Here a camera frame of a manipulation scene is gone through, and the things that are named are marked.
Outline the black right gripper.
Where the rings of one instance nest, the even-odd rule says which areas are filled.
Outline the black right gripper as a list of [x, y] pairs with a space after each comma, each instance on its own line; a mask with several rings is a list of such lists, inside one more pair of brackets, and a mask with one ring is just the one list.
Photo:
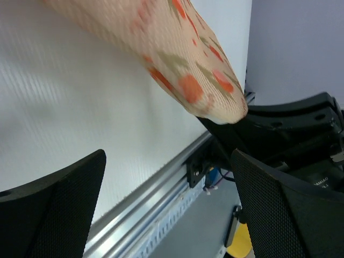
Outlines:
[[[214, 137], [207, 155], [212, 165], [229, 167], [238, 149], [294, 177], [328, 190], [343, 190], [343, 111], [323, 92], [300, 101], [258, 106], [236, 124], [198, 120]], [[258, 129], [266, 129], [258, 150]]]

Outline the tulip print laundry bag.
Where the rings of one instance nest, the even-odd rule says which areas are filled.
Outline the tulip print laundry bag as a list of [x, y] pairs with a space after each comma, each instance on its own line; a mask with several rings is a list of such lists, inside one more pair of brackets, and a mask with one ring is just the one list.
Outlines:
[[132, 53], [190, 114], [217, 124], [247, 115], [241, 85], [190, 1], [47, 1], [80, 27]]

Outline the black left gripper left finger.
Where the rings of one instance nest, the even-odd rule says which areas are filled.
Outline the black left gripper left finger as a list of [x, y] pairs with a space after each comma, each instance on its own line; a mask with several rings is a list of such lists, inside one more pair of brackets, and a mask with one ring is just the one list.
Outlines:
[[106, 166], [99, 149], [1, 192], [1, 257], [82, 257]]

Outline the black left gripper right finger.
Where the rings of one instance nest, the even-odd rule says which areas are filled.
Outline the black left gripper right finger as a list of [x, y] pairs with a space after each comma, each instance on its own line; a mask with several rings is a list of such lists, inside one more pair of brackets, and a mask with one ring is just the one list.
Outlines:
[[256, 257], [343, 257], [343, 193], [239, 150], [231, 166]]

